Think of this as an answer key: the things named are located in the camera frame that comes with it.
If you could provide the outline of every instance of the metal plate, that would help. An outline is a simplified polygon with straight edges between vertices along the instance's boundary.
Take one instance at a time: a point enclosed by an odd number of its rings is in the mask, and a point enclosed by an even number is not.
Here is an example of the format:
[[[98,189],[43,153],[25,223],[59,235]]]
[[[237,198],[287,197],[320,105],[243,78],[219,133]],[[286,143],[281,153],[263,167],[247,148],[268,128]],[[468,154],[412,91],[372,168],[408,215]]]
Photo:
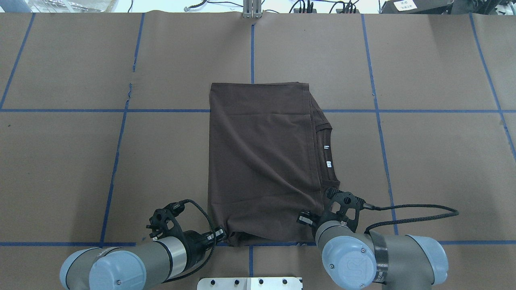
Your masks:
[[[203,278],[197,290],[302,290],[301,277]]]

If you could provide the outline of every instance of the cable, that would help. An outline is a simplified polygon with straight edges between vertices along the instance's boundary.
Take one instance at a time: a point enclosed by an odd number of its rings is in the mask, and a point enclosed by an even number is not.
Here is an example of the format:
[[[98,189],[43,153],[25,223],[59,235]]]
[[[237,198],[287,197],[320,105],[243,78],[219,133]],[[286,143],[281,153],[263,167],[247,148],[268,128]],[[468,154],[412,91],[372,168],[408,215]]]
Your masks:
[[[490,9],[490,11],[488,11],[488,8],[491,7],[491,3],[493,3],[493,1],[494,0],[487,0],[486,6],[484,7],[484,13],[482,13],[482,14],[488,15],[489,13],[491,13],[491,9]]]
[[[329,1],[329,0],[312,0],[317,2],[328,2],[328,3],[337,3],[338,1]]]
[[[222,2],[206,1],[206,3],[210,3],[210,4],[224,4],[224,3],[227,3],[227,4],[233,4],[233,5],[238,6],[238,7],[243,7],[243,5],[236,4],[234,2],[228,2],[228,1],[222,1]]]
[[[129,6],[129,9],[127,10],[128,13],[133,8],[133,3],[134,3],[134,0],[131,0],[131,6]]]
[[[374,206],[374,205],[370,205],[370,208],[369,207],[364,207],[364,208],[367,209],[367,210],[371,210],[371,211],[386,211],[386,210],[393,210],[395,208],[402,208],[402,207],[440,208],[442,210],[447,210],[450,213],[441,214],[441,215],[435,215],[435,216],[428,216],[428,217],[407,218],[407,219],[400,219],[400,220],[391,220],[391,221],[377,222],[377,223],[374,223],[374,224],[366,227],[366,229],[364,231],[364,234],[368,234],[370,230],[372,230],[374,228],[377,228],[377,227],[381,227],[383,225],[409,223],[409,222],[418,222],[418,221],[427,221],[427,220],[436,220],[436,219],[447,218],[447,217],[452,217],[452,216],[459,215],[459,211],[458,210],[456,210],[454,208],[451,208],[451,207],[447,207],[447,206],[444,206],[444,205],[437,205],[437,204],[401,204],[401,205],[394,205],[394,206],[387,206],[387,207],[377,207],[377,206]]]
[[[342,10],[344,10],[346,3],[344,3],[344,1],[337,1],[337,2],[333,3],[333,6],[331,7],[330,12],[328,12],[328,13],[331,13],[331,11],[333,11],[333,7],[335,7],[335,5],[337,5],[339,3],[342,3]]]
[[[191,200],[191,199],[185,199],[185,200],[182,200],[180,201],[180,203],[191,203],[193,204],[201,213],[202,215],[206,218],[206,220],[208,221],[209,223],[209,229],[211,230],[211,232],[213,233],[213,238],[215,240],[215,244],[213,245],[213,247],[211,248],[211,250],[209,251],[209,254],[208,254],[208,257],[206,257],[206,259],[204,260],[204,262],[197,268],[195,268],[193,271],[189,272],[189,273],[186,273],[184,275],[181,275],[179,277],[176,277],[176,278],[171,278],[171,279],[168,279],[168,280],[165,280],[163,283],[168,283],[168,282],[172,282],[172,281],[177,281],[177,280],[180,280],[180,279],[183,279],[183,278],[186,278],[194,273],[196,273],[197,271],[199,271],[202,267],[204,267],[208,261],[210,260],[210,258],[212,257],[213,255],[213,252],[215,251],[215,246],[217,245],[217,237],[216,237],[216,234],[215,234],[215,227],[213,226],[213,222],[212,222],[212,219],[209,218],[208,214],[202,209],[202,207],[200,205],[197,204],[197,202]]]
[[[291,9],[288,11],[288,13],[292,12],[292,10],[294,10],[294,7],[296,6],[296,4],[299,3],[299,11],[301,11],[301,2],[304,3],[304,0],[297,0],[294,2],[294,4],[292,5]]]
[[[344,9],[342,9],[341,13],[346,13],[346,14],[352,13],[353,7],[355,10],[357,9],[357,7],[351,1],[349,1],[348,4],[346,5],[346,7]]]
[[[201,7],[201,6],[203,6],[206,2],[208,2],[208,0],[202,0],[202,2],[201,2],[201,3],[199,3],[199,4],[197,4],[197,5],[192,5],[192,6],[185,7],[185,9],[184,9],[184,10],[185,10],[185,12],[188,12],[188,11],[190,11],[190,9],[192,9],[192,8],[197,8],[197,7]]]

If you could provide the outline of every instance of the white label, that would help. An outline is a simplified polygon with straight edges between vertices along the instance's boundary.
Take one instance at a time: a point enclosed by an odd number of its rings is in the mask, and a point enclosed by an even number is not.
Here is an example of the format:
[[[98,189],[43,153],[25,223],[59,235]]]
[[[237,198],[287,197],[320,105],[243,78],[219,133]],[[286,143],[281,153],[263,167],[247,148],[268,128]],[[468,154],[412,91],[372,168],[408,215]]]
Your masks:
[[[413,0],[397,1],[394,2],[394,6],[396,6],[396,9],[398,9],[398,11],[417,9],[417,6]]]

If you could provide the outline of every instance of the blue tape line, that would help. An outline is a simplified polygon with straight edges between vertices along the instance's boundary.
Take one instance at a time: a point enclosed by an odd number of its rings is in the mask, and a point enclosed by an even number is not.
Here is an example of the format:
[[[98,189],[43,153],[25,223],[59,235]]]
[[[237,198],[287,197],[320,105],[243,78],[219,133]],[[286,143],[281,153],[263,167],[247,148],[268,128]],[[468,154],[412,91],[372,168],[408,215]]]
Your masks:
[[[128,112],[209,113],[209,109],[129,109]]]
[[[32,28],[32,24],[34,22],[34,17],[36,17],[35,13],[33,13],[32,17],[30,18],[29,26],[27,27],[27,31],[25,32],[25,37],[23,38],[22,45],[20,46],[20,50],[18,51],[18,55],[16,56],[16,60],[14,61],[14,65],[12,66],[11,74],[9,75],[9,79],[7,80],[4,94],[2,95],[2,100],[0,101],[0,109],[4,106],[5,98],[7,97],[7,93],[9,92],[9,87],[11,86],[12,78],[14,77],[16,67],[18,66],[20,57],[22,56],[23,48],[25,47],[25,43],[27,42],[27,38],[29,37],[30,29]]]
[[[118,159],[120,157],[120,144],[122,143],[122,136],[124,134],[125,129],[125,120],[127,118],[127,109],[129,108],[129,101],[131,99],[127,99],[125,102],[125,109],[124,109],[124,115],[122,117],[122,125],[120,126],[120,134],[118,135],[118,144],[117,144],[117,153],[115,155],[115,163],[113,165],[113,172],[111,174],[111,183],[109,185],[109,193],[107,195],[107,203],[106,203],[106,211],[104,213],[104,221],[102,223],[102,232],[100,235],[100,245],[104,245],[104,238],[106,236],[106,228],[107,228],[107,219],[109,217],[109,209],[111,207],[111,199],[113,197],[113,189],[115,187],[115,174],[117,173],[117,167],[118,167]]]
[[[423,110],[423,109],[381,109],[380,113],[498,113],[497,110]]]
[[[441,245],[516,245],[516,240],[440,240]]]
[[[325,113],[374,113],[375,110],[371,109],[325,109],[322,110]]]
[[[249,246],[249,277],[254,277],[253,246]]]
[[[509,133],[509,128],[507,127],[507,123],[505,122],[504,113],[502,112],[502,107],[500,106],[500,101],[498,100],[498,95],[496,94],[496,90],[494,89],[493,80],[491,79],[491,74],[487,68],[486,60],[484,59],[482,48],[480,47],[480,42],[478,41],[477,29],[475,28],[475,21],[473,21],[473,14],[470,13],[470,21],[471,28],[473,30],[473,36],[475,37],[475,42],[477,44],[478,53],[480,55],[480,59],[482,60],[482,65],[486,72],[487,80],[489,82],[489,86],[491,87],[491,92],[493,93],[494,102],[496,103],[496,108],[498,108],[498,113],[500,114],[500,118],[502,119],[502,123],[504,125],[505,135],[507,136],[507,140],[509,140],[509,146],[512,151],[512,157],[514,161],[516,161],[516,149],[514,148],[514,143],[512,142],[511,134]]]
[[[492,114],[498,110],[419,110],[419,109],[380,109],[380,113],[461,113]],[[124,109],[0,109],[0,112],[125,112]],[[170,113],[209,113],[210,109],[128,109],[127,112],[170,112]],[[376,113],[375,109],[325,109],[325,113]],[[505,114],[516,110],[502,110]]]
[[[360,14],[362,18],[362,30],[364,32],[364,43],[365,43],[365,53],[367,55],[367,64],[369,66],[369,78],[371,80],[371,90],[373,91],[373,97],[375,101],[375,113],[376,113],[376,122],[378,125],[378,133],[380,135],[380,146],[382,149],[382,157],[383,157],[383,167],[385,169],[385,175],[387,177],[387,184],[389,187],[389,198],[391,200],[391,206],[394,206],[394,198],[392,196],[392,186],[391,186],[391,176],[389,174],[389,164],[387,163],[387,154],[385,153],[385,142],[383,141],[383,131],[380,120],[380,108],[378,106],[378,99],[376,98],[376,86],[375,79],[373,77],[373,65],[371,64],[371,55],[369,53],[369,42],[367,41],[367,29],[365,27],[365,17],[364,14]],[[394,209],[391,210],[392,219],[396,220],[396,212]],[[394,234],[398,234],[398,225],[394,225]]]
[[[99,247],[99,243],[70,241],[0,241],[2,247]],[[136,243],[104,243],[106,247],[136,247]]]
[[[254,84],[254,24],[251,25],[251,83]]]
[[[0,109],[2,112],[124,112],[124,109]]]
[[[138,40],[136,40],[136,49],[134,50],[134,63],[133,72],[136,71],[136,60],[138,59],[138,51],[140,49],[141,31],[143,30],[143,20],[145,19],[145,13],[141,14],[140,30],[138,31]]]
[[[133,83],[129,83],[129,92],[127,92],[127,98],[130,99],[131,98],[131,93],[133,92]]]
[[[373,65],[371,63],[371,54],[369,53],[369,42],[367,40],[367,29],[365,28],[365,17],[364,14],[360,14],[362,18],[362,31],[364,32],[364,43],[365,43],[365,53],[367,56],[367,65],[369,66],[369,78],[371,80],[371,88],[373,90],[373,96],[376,97],[376,86],[373,78]]]

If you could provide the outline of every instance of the metal bracket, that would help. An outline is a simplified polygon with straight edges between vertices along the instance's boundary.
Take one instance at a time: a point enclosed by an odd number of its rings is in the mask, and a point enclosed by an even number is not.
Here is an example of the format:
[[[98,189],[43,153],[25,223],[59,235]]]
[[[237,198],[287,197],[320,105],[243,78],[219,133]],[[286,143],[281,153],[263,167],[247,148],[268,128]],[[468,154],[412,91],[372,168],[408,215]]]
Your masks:
[[[244,0],[244,18],[262,18],[261,0]]]
[[[302,290],[303,278],[300,277],[237,277],[203,278],[197,283],[197,290]]]

